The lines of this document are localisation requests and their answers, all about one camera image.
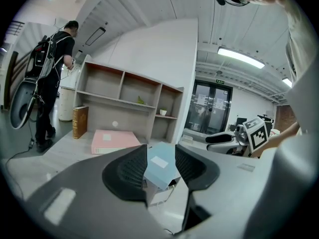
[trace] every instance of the door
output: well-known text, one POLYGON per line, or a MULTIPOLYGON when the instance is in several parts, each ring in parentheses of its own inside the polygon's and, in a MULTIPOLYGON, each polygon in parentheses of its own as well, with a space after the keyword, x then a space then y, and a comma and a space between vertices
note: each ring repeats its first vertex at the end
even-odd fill
POLYGON ((231 88, 195 81, 185 128, 214 134, 225 131, 231 88))

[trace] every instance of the black t-shirt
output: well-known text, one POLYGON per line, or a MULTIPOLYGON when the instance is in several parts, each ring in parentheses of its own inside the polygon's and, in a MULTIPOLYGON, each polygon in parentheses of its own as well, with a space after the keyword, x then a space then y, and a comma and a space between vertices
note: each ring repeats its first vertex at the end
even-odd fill
MULTIPOLYGON (((64 31, 59 31, 57 32, 53 39, 58 41, 66 36, 71 36, 69 33, 64 32, 64 31)), ((59 43, 57 43, 56 45, 56 51, 55 51, 55 56, 54 56, 54 61, 58 61, 58 59, 62 56, 62 55, 70 55, 72 56, 72 50, 73 50, 73 46, 74 46, 74 39, 73 38, 65 38, 64 40, 60 41, 59 43)), ((63 57, 61 58, 61 60, 59 61, 59 63, 57 63, 56 70, 58 71, 59 74, 59 78, 61 78, 61 70, 62 70, 62 66, 63 66, 64 62, 63 62, 63 57)), ((55 75, 55 77, 57 78, 57 74, 55 69, 53 68, 51 70, 50 75, 55 75)))

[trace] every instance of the bookshelf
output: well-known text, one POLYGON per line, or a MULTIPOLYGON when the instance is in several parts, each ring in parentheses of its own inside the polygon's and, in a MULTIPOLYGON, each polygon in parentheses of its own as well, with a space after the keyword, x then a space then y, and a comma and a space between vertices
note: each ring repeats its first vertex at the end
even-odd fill
POLYGON ((147 142, 171 143, 183 88, 92 61, 86 56, 75 86, 73 106, 88 106, 88 131, 132 131, 147 142), (139 104, 139 97, 144 104, 139 104), (166 116, 160 109, 166 108, 166 116))

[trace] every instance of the shoe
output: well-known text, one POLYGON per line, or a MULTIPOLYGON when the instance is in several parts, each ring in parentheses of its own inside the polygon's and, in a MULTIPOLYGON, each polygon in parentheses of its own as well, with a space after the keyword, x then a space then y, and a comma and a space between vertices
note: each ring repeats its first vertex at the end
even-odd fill
POLYGON ((44 141, 43 144, 39 144, 38 142, 36 143, 36 150, 39 153, 44 152, 46 149, 50 148, 53 144, 53 141, 50 139, 47 139, 44 141))
POLYGON ((47 138, 53 138, 55 137, 55 128, 52 127, 52 131, 48 132, 46 135, 47 138))

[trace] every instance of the ceiling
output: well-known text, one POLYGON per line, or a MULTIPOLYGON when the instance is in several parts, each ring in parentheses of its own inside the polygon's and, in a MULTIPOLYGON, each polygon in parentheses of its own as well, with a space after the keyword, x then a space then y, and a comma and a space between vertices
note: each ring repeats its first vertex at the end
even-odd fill
POLYGON ((285 55, 288 23, 277 5, 220 6, 215 0, 87 0, 77 18, 80 29, 74 51, 90 54, 127 31, 180 18, 198 18, 197 76, 224 80, 274 103, 286 101, 285 92, 290 88, 282 79, 291 79, 285 55), (91 46, 85 45, 100 26, 105 26, 106 33, 91 46), (218 55, 219 46, 254 56, 266 66, 257 69, 218 55))

